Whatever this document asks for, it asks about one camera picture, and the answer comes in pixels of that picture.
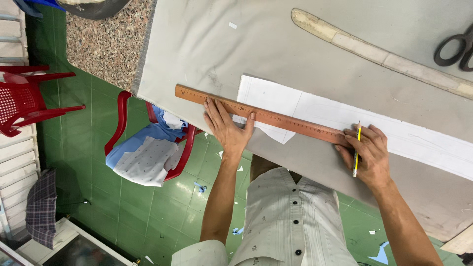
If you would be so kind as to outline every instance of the shirt sleeve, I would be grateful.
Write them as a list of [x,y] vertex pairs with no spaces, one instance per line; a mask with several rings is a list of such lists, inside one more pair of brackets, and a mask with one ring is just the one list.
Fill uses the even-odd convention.
[[173,254],[171,266],[228,266],[227,252],[222,242],[207,240],[193,244]]

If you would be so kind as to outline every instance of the person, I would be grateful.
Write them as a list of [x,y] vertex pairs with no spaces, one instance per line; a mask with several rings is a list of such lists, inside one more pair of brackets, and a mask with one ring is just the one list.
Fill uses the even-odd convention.
[[[254,126],[233,123],[223,105],[206,99],[204,119],[223,147],[219,173],[202,220],[200,242],[172,257],[174,266],[350,266],[335,191],[254,155],[240,247],[228,264],[225,243],[235,197],[237,167]],[[387,137],[375,126],[345,139],[361,156],[357,178],[373,192],[399,266],[443,265],[426,233],[403,200],[389,173]],[[351,173],[353,155],[335,146]]]

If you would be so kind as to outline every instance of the red plastic chair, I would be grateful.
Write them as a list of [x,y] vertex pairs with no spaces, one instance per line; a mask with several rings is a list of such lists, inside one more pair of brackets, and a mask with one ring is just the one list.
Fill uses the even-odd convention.
[[[131,93],[128,91],[122,91],[118,94],[118,126],[115,134],[112,138],[107,142],[105,145],[105,156],[107,156],[112,149],[114,148],[115,143],[118,139],[122,136],[123,132],[126,128],[126,117],[127,117],[127,110],[126,110],[126,102],[128,98],[131,97]],[[158,120],[156,119],[156,115],[153,111],[153,105],[149,102],[146,102],[146,109],[148,110],[148,117],[149,121],[153,123],[157,123]],[[184,146],[184,151],[182,153],[181,159],[177,164],[174,170],[171,170],[167,173],[164,181],[168,181],[179,176],[182,171],[184,170],[185,164],[187,163],[189,156],[191,155],[192,146],[194,145],[195,135],[203,132],[202,130],[196,130],[195,126],[189,124],[186,128],[183,129],[186,135],[182,138],[176,138],[175,142],[180,143],[187,139],[187,142]]]
[[[6,74],[19,74],[48,69],[49,66],[0,67],[0,71]],[[67,112],[85,109],[85,105],[47,109],[38,86],[38,83],[41,81],[73,77],[75,75],[73,72],[68,72],[26,76],[25,79],[28,83],[24,84],[8,83],[11,75],[5,75],[7,83],[0,82],[0,133],[8,137],[14,137],[21,133],[18,130],[19,127],[65,115]],[[24,120],[15,123],[19,118],[24,118]]]

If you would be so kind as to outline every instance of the hand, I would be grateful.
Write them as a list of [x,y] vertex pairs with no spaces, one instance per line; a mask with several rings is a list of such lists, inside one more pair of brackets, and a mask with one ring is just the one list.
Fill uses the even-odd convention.
[[224,154],[241,157],[248,141],[253,135],[254,113],[246,121],[245,129],[237,127],[222,103],[215,99],[215,105],[210,98],[204,102],[206,113],[205,122],[209,125],[213,135],[223,147]]
[[[361,160],[358,161],[357,177],[375,192],[392,182],[389,174],[389,153],[387,151],[387,137],[377,127],[361,127],[361,138],[356,138],[356,131],[344,130],[345,139],[358,151]],[[340,153],[350,172],[353,170],[353,155],[340,145],[335,148]]]

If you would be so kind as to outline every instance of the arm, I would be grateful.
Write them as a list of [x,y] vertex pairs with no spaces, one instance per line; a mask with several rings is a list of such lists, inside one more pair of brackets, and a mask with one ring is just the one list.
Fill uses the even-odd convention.
[[222,145],[223,154],[205,206],[200,242],[215,239],[225,245],[232,221],[237,169],[243,150],[253,135],[254,113],[248,117],[245,129],[241,129],[235,126],[219,101],[215,100],[214,104],[208,98],[204,107],[207,112],[204,114],[205,122]]
[[[362,157],[357,177],[371,189],[378,202],[396,263],[399,266],[443,265],[424,229],[390,177],[387,137],[373,125],[369,128],[362,127],[361,133],[358,141],[356,132],[347,129],[345,138]],[[340,145],[335,148],[351,171],[353,155]]]

